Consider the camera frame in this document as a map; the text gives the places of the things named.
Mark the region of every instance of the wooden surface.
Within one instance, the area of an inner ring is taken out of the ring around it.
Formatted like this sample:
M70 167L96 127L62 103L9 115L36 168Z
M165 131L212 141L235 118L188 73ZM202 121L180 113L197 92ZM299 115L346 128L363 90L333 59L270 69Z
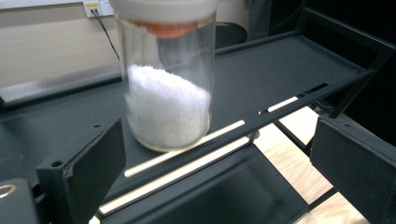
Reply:
M303 108L281 122L307 143L315 133L317 114ZM332 185L311 165L309 159L275 125L260 130L255 144L276 169L308 202L312 203ZM302 217L298 224L369 223L340 193Z

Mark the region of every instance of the white granules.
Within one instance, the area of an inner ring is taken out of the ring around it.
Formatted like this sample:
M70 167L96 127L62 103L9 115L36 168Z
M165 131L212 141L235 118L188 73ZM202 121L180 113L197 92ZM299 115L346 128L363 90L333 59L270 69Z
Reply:
M134 136L156 150L185 147L209 127L210 94L188 80L150 66L128 69L128 121Z

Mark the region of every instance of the jar lid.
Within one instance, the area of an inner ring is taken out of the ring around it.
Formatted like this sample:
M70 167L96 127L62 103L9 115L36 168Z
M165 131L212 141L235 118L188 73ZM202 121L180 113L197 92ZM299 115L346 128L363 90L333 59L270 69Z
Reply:
M135 20L195 21L216 11L219 0L110 0L115 11Z

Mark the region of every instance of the black metal rack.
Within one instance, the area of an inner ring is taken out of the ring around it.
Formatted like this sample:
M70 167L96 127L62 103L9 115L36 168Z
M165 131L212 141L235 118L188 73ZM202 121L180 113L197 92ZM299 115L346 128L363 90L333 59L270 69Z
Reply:
M361 65L324 48L305 35L306 27L311 22L375 51L375 57L371 63ZM261 127L276 122L297 109L348 89L346 96L330 114L335 118L393 51L394 47L386 42L311 9L304 10L295 32L218 50L209 133L238 120L243 120L245 124L130 178L120 175L104 202L137 189L232 141L255 133ZM106 80L92 86L95 88L75 92L69 90L52 97L44 94L45 100L20 105L0 115L0 140L4 155L0 164L0 180L22 177L32 185L38 184L35 167L41 161L81 130L118 118L121 118L124 126L126 168L161 155L141 146L126 128L120 80L112 78L110 82ZM298 98L296 101L268 111L271 106L295 96ZM3 102L3 106L7 105L5 99ZM250 140L244 147L216 162L104 216L104 222L118 223L134 218L155 222L160 218L163 222L174 223L187 220L183 218L190 217L197 211L201 214L194 217L198 222L232 221L238 218L253 218L249 219L251 222L265 220L265 223L295 221L309 210L308 204L267 159L259 157L260 152L252 145L254 139ZM249 189L238 191L241 192L237 196L241 204L237 206L227 204L236 203L231 200L235 200L231 195L227 195L230 197L229 202L205 202L205 199L211 199L214 195L219 196L221 191L233 193L234 189ZM253 200L253 195L258 198L255 202L250 201ZM207 210L210 204L214 207ZM220 209L220 212L210 213L215 209Z

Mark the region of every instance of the wall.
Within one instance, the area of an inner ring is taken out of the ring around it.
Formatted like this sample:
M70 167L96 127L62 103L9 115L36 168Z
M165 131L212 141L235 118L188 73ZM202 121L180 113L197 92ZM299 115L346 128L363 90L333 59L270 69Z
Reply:
M217 15L218 21L248 26L244 0L220 2ZM119 49L114 19L102 20ZM117 62L98 21L86 18L81 3L0 9L0 88Z

